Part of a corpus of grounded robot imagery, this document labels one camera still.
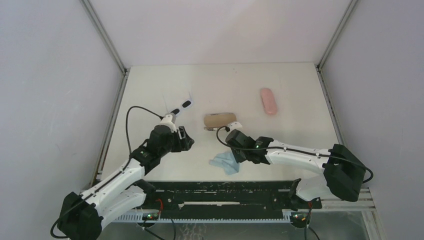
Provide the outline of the light blue cloth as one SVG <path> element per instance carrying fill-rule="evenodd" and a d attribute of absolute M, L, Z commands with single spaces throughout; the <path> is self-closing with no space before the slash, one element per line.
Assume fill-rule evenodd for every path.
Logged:
<path fill-rule="evenodd" d="M 217 154 L 213 159 L 209 160 L 209 164 L 222 168 L 226 175 L 234 175 L 240 171 L 240 164 L 236 161 L 231 151 Z"/>

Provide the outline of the patterned glasses case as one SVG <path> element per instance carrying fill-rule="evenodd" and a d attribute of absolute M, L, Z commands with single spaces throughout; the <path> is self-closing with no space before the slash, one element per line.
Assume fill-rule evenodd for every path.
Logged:
<path fill-rule="evenodd" d="M 203 118 L 204 130 L 216 131 L 219 127 L 227 126 L 236 121 L 236 115 L 231 112 L 206 114 Z"/>

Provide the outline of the pink glasses case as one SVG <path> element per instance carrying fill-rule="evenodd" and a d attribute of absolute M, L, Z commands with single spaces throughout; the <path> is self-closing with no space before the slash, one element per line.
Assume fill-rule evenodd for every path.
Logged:
<path fill-rule="evenodd" d="M 261 88 L 260 97 L 264 112 L 270 116 L 276 115 L 278 113 L 278 106 L 272 90 L 269 88 Z"/>

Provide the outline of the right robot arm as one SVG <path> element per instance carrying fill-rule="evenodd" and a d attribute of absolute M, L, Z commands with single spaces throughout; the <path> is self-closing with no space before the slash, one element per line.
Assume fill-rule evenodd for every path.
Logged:
<path fill-rule="evenodd" d="M 366 167 L 346 146 L 334 144 L 330 149 L 316 149 L 282 143 L 271 137 L 253 139 L 237 129 L 229 131 L 222 142 L 229 147 L 239 163 L 287 165 L 316 175 L 298 178 L 291 191 L 304 201 L 334 195 L 348 202 L 359 199 Z"/>

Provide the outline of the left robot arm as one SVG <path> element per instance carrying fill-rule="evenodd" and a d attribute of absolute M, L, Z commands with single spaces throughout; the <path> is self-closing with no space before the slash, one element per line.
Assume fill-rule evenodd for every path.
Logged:
<path fill-rule="evenodd" d="M 113 220 L 144 203 L 147 193 L 136 182 L 157 167 L 165 155 L 189 151 L 194 143 L 183 126 L 155 126 L 149 138 L 111 175 L 82 193 L 70 192 L 64 198 L 50 235 L 55 239 L 96 240 Z M 55 229 L 63 235 L 56 235 Z"/>

